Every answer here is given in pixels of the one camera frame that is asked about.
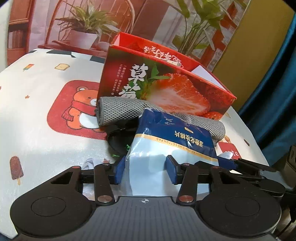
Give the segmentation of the red strawberry cardboard box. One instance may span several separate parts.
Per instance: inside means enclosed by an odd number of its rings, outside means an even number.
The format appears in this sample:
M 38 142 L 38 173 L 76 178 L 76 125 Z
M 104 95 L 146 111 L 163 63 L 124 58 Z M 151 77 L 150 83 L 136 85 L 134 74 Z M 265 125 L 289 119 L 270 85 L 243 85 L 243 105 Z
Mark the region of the red strawberry cardboard box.
M 236 97 L 198 61 L 150 40 L 118 33 L 98 97 L 145 100 L 168 113 L 222 118 Z

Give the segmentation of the grey mesh cloth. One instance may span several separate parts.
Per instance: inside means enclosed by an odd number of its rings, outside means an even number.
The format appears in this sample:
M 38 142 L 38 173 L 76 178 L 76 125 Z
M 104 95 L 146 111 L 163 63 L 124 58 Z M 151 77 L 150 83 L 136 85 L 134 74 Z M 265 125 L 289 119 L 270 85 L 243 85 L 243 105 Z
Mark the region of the grey mesh cloth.
M 95 113 L 99 126 L 108 126 L 118 121 L 138 118 L 146 108 L 164 111 L 161 107 L 146 100 L 104 96 L 97 101 Z M 208 130 L 214 145 L 220 142 L 226 135 L 224 124 L 218 120 L 185 113 L 173 113 L 172 115 L 186 123 Z

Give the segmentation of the blue cotton pad package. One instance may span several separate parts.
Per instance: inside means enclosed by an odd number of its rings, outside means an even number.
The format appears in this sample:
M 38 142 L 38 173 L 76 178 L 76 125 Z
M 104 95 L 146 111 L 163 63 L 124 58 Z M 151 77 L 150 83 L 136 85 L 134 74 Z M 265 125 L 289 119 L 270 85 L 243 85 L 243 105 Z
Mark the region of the blue cotton pad package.
M 225 126 L 218 120 L 146 108 L 125 159 L 121 193 L 176 197 L 180 185 L 171 183 L 167 156 L 178 164 L 203 161 L 217 166 L 215 145 L 225 134 Z

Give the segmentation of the white cartoon tablecloth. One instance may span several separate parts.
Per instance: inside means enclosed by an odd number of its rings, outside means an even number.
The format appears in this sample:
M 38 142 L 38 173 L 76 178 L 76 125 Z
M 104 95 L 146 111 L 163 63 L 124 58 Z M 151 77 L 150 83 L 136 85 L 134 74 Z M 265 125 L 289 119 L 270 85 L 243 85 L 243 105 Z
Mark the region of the white cartoon tablecloth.
M 72 101 L 96 104 L 104 60 L 36 49 L 1 72 L 1 234 L 14 238 L 13 202 L 88 159 L 114 162 L 96 117 L 62 115 Z

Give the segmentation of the blue curtain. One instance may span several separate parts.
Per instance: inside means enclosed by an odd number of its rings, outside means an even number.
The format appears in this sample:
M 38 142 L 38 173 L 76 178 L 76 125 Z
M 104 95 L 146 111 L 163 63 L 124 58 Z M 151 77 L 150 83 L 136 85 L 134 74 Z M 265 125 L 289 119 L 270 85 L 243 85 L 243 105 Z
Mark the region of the blue curtain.
M 275 60 L 238 114 L 270 165 L 295 145 L 295 19 Z

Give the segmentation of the living room backdrop poster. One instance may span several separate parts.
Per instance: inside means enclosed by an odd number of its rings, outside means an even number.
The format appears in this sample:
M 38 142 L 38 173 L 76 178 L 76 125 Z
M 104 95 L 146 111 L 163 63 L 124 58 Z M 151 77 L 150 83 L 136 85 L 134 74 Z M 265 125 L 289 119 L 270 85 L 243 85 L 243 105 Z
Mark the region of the living room backdrop poster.
M 13 1 L 7 63 L 35 48 L 105 57 L 119 32 L 174 49 L 213 70 L 249 1 Z

